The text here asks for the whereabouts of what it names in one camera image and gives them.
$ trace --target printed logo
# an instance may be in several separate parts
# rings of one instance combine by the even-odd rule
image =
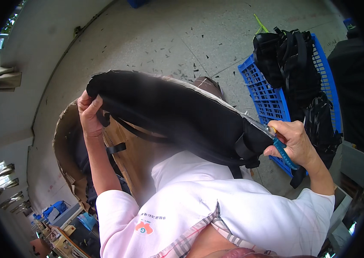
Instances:
[[[140,236],[148,236],[154,232],[155,225],[149,220],[140,220],[134,230],[136,230],[136,232]]]

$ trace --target cardboard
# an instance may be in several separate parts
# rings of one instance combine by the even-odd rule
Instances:
[[[130,125],[142,132],[150,133],[141,127]],[[126,150],[114,153],[113,158],[136,202],[142,206],[156,193],[151,176],[154,166],[153,143],[135,136],[112,117],[110,125],[103,128],[103,137],[107,147],[126,143]]]
[[[77,100],[75,100],[60,114],[60,118],[55,126],[53,150],[58,167],[67,185],[83,205],[84,209],[89,211],[90,205],[86,203],[87,180],[74,162],[73,157],[68,151],[67,144],[67,135],[77,123],[80,123],[80,118],[77,109]]]
[[[80,118],[77,100],[75,100],[61,113],[56,124],[53,150],[66,183],[84,209],[88,211],[90,205],[86,203],[87,180],[74,162],[67,144],[67,135],[77,123],[80,123]],[[126,150],[113,154],[113,158],[132,196],[138,205],[142,206],[155,194],[154,181],[151,177],[154,160],[153,144],[135,136],[112,118],[110,126],[103,128],[103,140],[107,147],[126,143]]]

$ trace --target hand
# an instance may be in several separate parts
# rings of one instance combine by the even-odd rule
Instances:
[[[283,122],[272,120],[268,126],[275,128],[277,138],[285,143],[287,147],[284,149],[289,158],[301,166],[305,167],[311,160],[315,159],[318,154],[311,144],[304,125],[300,121]],[[268,146],[264,150],[264,156],[275,156],[281,158],[275,146]]]
[[[97,95],[96,99],[92,100],[86,90],[77,100],[81,127],[83,127],[85,137],[96,137],[102,134],[103,126],[96,117],[96,112],[102,104],[103,100],[99,95]]]

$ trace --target left hand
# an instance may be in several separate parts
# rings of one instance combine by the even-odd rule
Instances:
[[[81,127],[85,137],[97,137],[102,134],[102,124],[96,117],[96,112],[102,106],[102,97],[97,95],[96,99],[92,99],[85,90],[77,100]]]

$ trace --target blue basket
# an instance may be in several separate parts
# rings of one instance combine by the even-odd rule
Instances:
[[[331,110],[331,122],[334,130],[341,132],[341,116],[339,113],[339,102],[337,90],[327,58],[322,50],[321,44],[315,34],[312,33],[314,49],[312,60],[316,69],[321,74],[321,90],[324,91],[328,99],[333,103]],[[250,96],[255,104],[258,117],[261,123],[267,124],[270,120],[282,120],[290,122],[288,106],[282,89],[273,89],[267,82],[264,75],[254,64],[253,54],[238,66],[243,79],[245,80]],[[291,169],[281,158],[269,156],[275,161],[289,176],[292,177]]]

